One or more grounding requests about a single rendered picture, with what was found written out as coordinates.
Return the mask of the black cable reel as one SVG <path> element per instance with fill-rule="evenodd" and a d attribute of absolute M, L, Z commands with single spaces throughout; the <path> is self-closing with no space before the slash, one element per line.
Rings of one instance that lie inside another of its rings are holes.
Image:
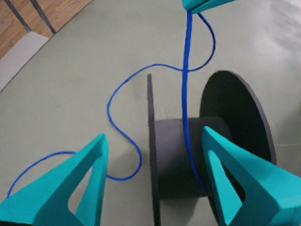
<path fill-rule="evenodd" d="M 264 110 L 253 89 L 238 73 L 230 70 L 214 72 L 202 92 L 198 117 L 187 120 L 193 159 L 208 193 L 201 188 L 192 171 L 182 119 L 154 118 L 152 78 L 151 73 L 148 73 L 150 177 L 154 226 L 159 226 L 159 201 L 201 197 L 208 197 L 214 218 L 220 226 L 201 145 L 203 126 L 210 127 L 234 145 L 277 166 L 275 144 Z"/>

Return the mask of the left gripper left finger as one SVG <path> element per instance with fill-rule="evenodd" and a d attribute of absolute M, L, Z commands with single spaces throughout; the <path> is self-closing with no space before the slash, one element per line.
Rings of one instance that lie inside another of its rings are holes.
<path fill-rule="evenodd" d="M 105 133 L 100 133 L 78 153 L 2 201 L 0 220 L 33 226 L 100 226 L 108 148 Z M 92 165 L 87 188 L 73 214 L 69 197 Z"/>

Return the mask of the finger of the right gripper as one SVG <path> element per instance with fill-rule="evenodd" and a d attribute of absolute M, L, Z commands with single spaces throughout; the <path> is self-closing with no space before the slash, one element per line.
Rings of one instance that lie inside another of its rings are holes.
<path fill-rule="evenodd" d="M 185 10 L 195 7 L 196 5 L 204 2 L 205 0 L 182 0 L 182 7 Z"/>
<path fill-rule="evenodd" d="M 224 4 L 227 4 L 229 2 L 232 2 L 235 0 L 205 0 L 204 2 L 196 5 L 195 7 L 191 8 L 192 9 L 192 15 L 200 13 L 204 10 L 210 9 L 210 8 L 215 8 Z"/>

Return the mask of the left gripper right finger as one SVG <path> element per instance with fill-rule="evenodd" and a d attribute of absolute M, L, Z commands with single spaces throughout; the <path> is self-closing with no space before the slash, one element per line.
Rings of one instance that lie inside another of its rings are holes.
<path fill-rule="evenodd" d="M 201 144 L 220 226 L 301 224 L 301 178 L 234 145 L 208 126 L 202 128 Z M 244 189 L 244 203 L 220 161 Z"/>

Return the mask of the blue cable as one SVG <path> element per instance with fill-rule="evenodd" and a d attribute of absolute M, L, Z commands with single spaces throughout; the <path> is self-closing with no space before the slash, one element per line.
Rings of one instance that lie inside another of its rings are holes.
<path fill-rule="evenodd" d="M 192 33 L 192 9 L 188 9 L 186 11 L 187 13 L 187 24 L 186 24 L 186 36 L 185 36 L 185 45 L 184 45 L 184 55 L 183 55 L 183 65 L 182 65 L 182 70 L 181 69 L 177 69 L 175 67 L 172 67 L 172 66 L 169 66 L 169 65 L 166 65 L 166 64 L 152 64 L 150 66 L 147 66 L 141 70 L 139 70 L 138 72 L 134 73 L 133 75 L 131 75 L 129 78 L 127 78 L 123 83 L 121 83 L 118 88 L 114 91 L 114 93 L 112 94 L 110 100 L 109 100 L 109 103 L 108 103 L 108 108 L 107 108 L 107 112 L 108 112 L 108 117 L 110 119 L 110 121 L 112 122 L 112 124 L 118 129 L 118 127 L 113 123 L 111 117 L 110 117 L 110 113 L 109 113 L 109 106 L 110 106 L 110 102 L 114 96 L 114 94 L 116 93 L 116 91 L 126 82 L 128 81 L 131 77 L 133 77 L 134 75 L 136 75 L 137 73 L 147 69 L 148 67 L 152 67 L 152 66 L 166 66 L 166 67 L 169 67 L 169 68 L 172 68 L 172 69 L 175 69 L 177 71 L 181 71 L 182 72 L 182 123 L 183 123 L 183 132 L 184 132 L 184 139 L 185 139 L 185 145 L 186 145 L 186 150 L 187 150 L 187 154 L 188 154 L 188 158 L 189 158 L 189 161 L 190 161 L 190 164 L 191 164 L 191 167 L 192 167 L 192 170 L 198 180 L 198 183 L 199 185 L 201 186 L 201 188 L 204 190 L 205 193 L 208 193 L 208 189 L 205 187 L 205 185 L 202 183 L 199 175 L 198 175 L 198 171 L 197 171 L 197 168 L 196 168 L 196 165 L 195 165 L 195 162 L 194 162 L 194 159 L 193 159 L 193 155 L 192 155 L 192 151 L 191 151 L 191 146 L 190 146 L 190 139 L 189 139 L 189 132 L 188 132 L 188 121 L 187 121 L 187 75 L 188 75 L 188 72 L 193 72 L 193 71 L 196 71 L 196 70 L 199 70 L 201 68 L 203 68 L 205 65 L 207 65 L 209 63 L 209 61 L 212 59 L 213 55 L 214 55 L 214 50 L 215 50 L 215 36 L 214 36 L 214 32 L 211 28 L 211 26 L 209 25 L 209 23 L 205 20 L 205 18 L 202 16 L 201 13 L 198 13 L 198 16 L 199 18 L 208 26 L 208 28 L 210 29 L 211 31 L 211 34 L 212 34 L 212 37 L 213 37 L 213 42 L 214 42 L 214 47 L 213 47 L 213 51 L 212 51 L 212 54 L 210 56 L 210 58 L 200 67 L 194 69 L 194 70 L 188 70 L 188 61 L 189 61 L 189 52 L 190 52 L 190 43 L 191 43 L 191 33 Z M 126 134 L 124 134 L 120 129 L 118 129 L 124 136 L 126 136 L 128 139 L 130 139 L 133 144 L 136 146 L 138 152 L 139 152 L 139 165 L 138 165 L 138 168 L 137 170 L 135 171 L 135 173 L 133 173 L 131 176 L 127 177 L 127 178 L 122 178 L 122 179 L 119 179 L 119 178 L 114 178 L 114 177 L 111 177 L 109 175 L 106 174 L 106 176 L 110 179 L 113 179 L 113 180 L 117 180 L 117 181 L 124 181 L 124 180 L 128 180 L 130 178 L 132 178 L 133 176 L 136 175 L 136 173 L 138 172 L 138 170 L 140 169 L 140 166 L 141 166 L 141 162 L 142 162 L 142 156 L 141 156 L 141 152 L 138 148 L 138 146 L 135 144 L 135 142 L 129 138 Z M 69 152 L 69 151 L 64 151 L 64 152 L 58 152 L 58 153 L 74 153 L 76 154 L 76 152 Z M 30 168 L 32 168 L 34 165 L 36 165 L 37 163 L 39 163 L 41 160 L 49 157 L 49 156 L 52 156 L 52 155 L 55 155 L 55 154 L 58 154 L 58 153 L 52 153 L 52 154 L 49 154 L 45 157 L 43 157 L 42 159 L 40 159 L 39 161 L 37 161 L 36 163 L 34 163 L 33 165 L 31 165 L 29 168 L 27 168 L 24 172 L 22 172 L 19 177 L 14 181 L 14 183 L 12 184 L 9 192 L 8 192 L 8 195 L 7 195 L 7 198 L 9 196 L 9 193 L 11 191 L 11 189 L 13 188 L 13 186 L 15 185 L 15 183 L 18 181 L 18 179 L 26 172 L 28 171 Z"/>

